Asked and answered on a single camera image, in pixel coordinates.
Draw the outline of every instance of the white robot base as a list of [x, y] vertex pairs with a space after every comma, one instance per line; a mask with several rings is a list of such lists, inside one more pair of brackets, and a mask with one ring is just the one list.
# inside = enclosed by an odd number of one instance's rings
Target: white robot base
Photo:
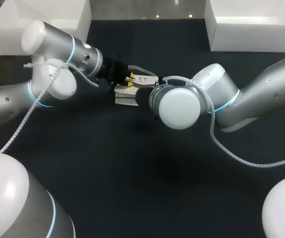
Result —
[[266, 197], [262, 217], [267, 238], [285, 238], [285, 179]]
[[75, 238], [69, 215], [14, 158], [0, 154], [0, 238]]

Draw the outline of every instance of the white storage bin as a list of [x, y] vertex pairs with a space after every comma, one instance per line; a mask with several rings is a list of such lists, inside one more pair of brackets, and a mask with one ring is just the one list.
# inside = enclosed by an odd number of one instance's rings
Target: white storage bin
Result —
[[207, 0], [211, 51], [285, 52], [285, 0]]
[[89, 0], [6, 0], [0, 7], [0, 55], [26, 55], [21, 36], [35, 19], [86, 42], [92, 19]]

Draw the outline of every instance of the cable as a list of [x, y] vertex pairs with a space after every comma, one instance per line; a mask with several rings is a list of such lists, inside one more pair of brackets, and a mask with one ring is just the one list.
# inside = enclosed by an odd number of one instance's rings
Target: cable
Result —
[[49, 89], [49, 87], [51, 86], [51, 84], [53, 83], [54, 79], [56, 78], [56, 76], [58, 75], [60, 69], [62, 68], [62, 66], [58, 66], [57, 69], [55, 70], [55, 72], [53, 73], [49, 83], [47, 84], [47, 86], [42, 90], [42, 92], [40, 93], [39, 97], [37, 98], [37, 100], [33, 103], [33, 105], [31, 106], [30, 110], [27, 112], [27, 114], [25, 115], [25, 117], [23, 118], [20, 126], [18, 127], [18, 129], [15, 131], [15, 133], [13, 134], [13, 136], [10, 138], [10, 140], [7, 142], [7, 144], [0, 150], [0, 153], [4, 153], [6, 151], [6, 149], [8, 149], [8, 147], [13, 143], [13, 141], [15, 140], [15, 138], [19, 135], [20, 131], [22, 130], [22, 128], [24, 127], [24, 125], [26, 124], [26, 122], [28, 121], [29, 117], [31, 116], [32, 112], [34, 111], [34, 109], [36, 108], [36, 106], [39, 104], [39, 102], [41, 101], [42, 97], [44, 96], [44, 94], [47, 92], [47, 90]]
[[85, 74], [82, 73], [81, 70], [79, 70], [74, 64], [71, 63], [66, 63], [69, 67], [71, 67], [72, 69], [74, 69], [79, 75], [81, 75], [81, 77], [83, 79], [85, 79], [90, 85], [92, 85], [93, 87], [98, 87], [97, 83], [92, 82], [91, 80], [89, 80]]
[[141, 67], [136, 66], [136, 65], [129, 65], [129, 66], [128, 66], [128, 69], [135, 69], [135, 70], [138, 70], [138, 71], [140, 71], [140, 72], [149, 74], [150, 76], [157, 76], [157, 75], [155, 75], [153, 72], [150, 72], [149, 70], [146, 70], [146, 69], [141, 68]]
[[214, 105], [212, 103], [211, 98], [209, 97], [209, 95], [207, 94], [207, 92], [205, 90], [203, 90], [203, 88], [197, 84], [196, 82], [185, 78], [185, 77], [181, 77], [181, 76], [170, 76], [170, 77], [165, 77], [163, 78], [163, 80], [172, 80], [172, 79], [176, 79], [176, 80], [181, 80], [181, 81], [185, 81], [188, 84], [192, 84], [193, 86], [195, 86], [206, 98], [207, 102], [209, 102], [210, 107], [211, 107], [211, 125], [210, 125], [210, 136], [212, 138], [212, 140], [215, 142], [215, 144], [220, 147], [226, 154], [228, 154], [229, 156], [231, 156], [232, 158], [236, 159], [237, 161], [251, 166], [251, 167], [256, 167], [256, 168], [272, 168], [272, 167], [277, 167], [280, 165], [285, 165], [285, 160], [284, 161], [280, 161], [280, 162], [276, 162], [276, 163], [271, 163], [271, 164], [254, 164], [248, 161], [245, 161], [243, 159], [241, 159], [240, 157], [234, 155], [232, 152], [230, 152], [228, 149], [226, 149], [215, 137], [214, 135], [214, 124], [215, 124], [215, 110], [214, 110]]

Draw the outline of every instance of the blue led ring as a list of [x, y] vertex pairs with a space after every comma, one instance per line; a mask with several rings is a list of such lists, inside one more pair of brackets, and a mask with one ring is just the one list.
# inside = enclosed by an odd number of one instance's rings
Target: blue led ring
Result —
[[72, 40], [73, 40], [73, 49], [72, 49], [72, 52], [71, 52], [71, 54], [70, 54], [70, 57], [68, 58], [67, 63], [70, 62], [70, 60], [72, 59], [72, 57], [73, 57], [73, 55], [74, 55], [74, 51], [75, 51], [75, 39], [74, 39], [74, 37], [73, 37], [72, 35], [71, 35], [71, 37], [72, 37]]
[[218, 111], [222, 110], [223, 108], [226, 108], [231, 103], [233, 103], [239, 94], [240, 94], [240, 90], [238, 90], [237, 94], [230, 101], [228, 101], [226, 104], [224, 104], [222, 107], [214, 109], [214, 112], [218, 112]]
[[46, 236], [46, 238], [50, 238], [50, 235], [53, 231], [53, 227], [54, 227], [54, 223], [55, 223], [55, 218], [56, 218], [56, 215], [57, 215], [57, 210], [55, 208], [55, 202], [54, 202], [54, 199], [52, 197], [52, 195], [48, 192], [48, 194], [50, 195], [50, 198], [51, 198], [51, 201], [52, 201], [52, 205], [53, 205], [53, 217], [52, 217], [52, 223], [51, 223], [51, 226], [50, 226], [50, 229], [49, 229], [49, 232]]
[[[31, 95], [32, 99], [33, 99], [34, 101], [36, 101], [37, 99], [34, 97], [34, 95], [33, 95], [33, 93], [32, 93], [31, 82], [32, 82], [32, 81], [30, 81], [30, 83], [29, 83], [29, 92], [30, 92], [30, 95]], [[39, 102], [39, 105], [41, 105], [42, 107], [45, 107], [45, 108], [52, 108], [52, 107], [53, 107], [53, 106], [44, 105], [44, 104], [42, 104], [42, 103], [40, 103], [40, 102]]]

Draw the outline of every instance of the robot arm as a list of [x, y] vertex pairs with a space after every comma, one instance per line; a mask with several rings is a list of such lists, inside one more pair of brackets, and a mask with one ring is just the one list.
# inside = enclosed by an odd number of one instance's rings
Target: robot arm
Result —
[[[260, 116], [285, 105], [285, 59], [262, 72], [252, 83], [238, 89], [219, 64], [212, 64], [192, 78], [207, 94], [222, 131], [236, 131]], [[149, 97], [151, 110], [169, 127], [185, 129], [199, 116], [211, 113], [207, 99], [195, 86], [156, 87]]]
[[[50, 24], [35, 20], [22, 35], [22, 48], [31, 55], [32, 79], [17, 85], [0, 87], [0, 123], [10, 121], [30, 109], [42, 90], [64, 62], [73, 65], [83, 77], [97, 77], [120, 83], [130, 76], [128, 66], [110, 58], [104, 58], [95, 47], [65, 33]], [[74, 75], [62, 67], [51, 87], [37, 107], [50, 108], [76, 91]]]

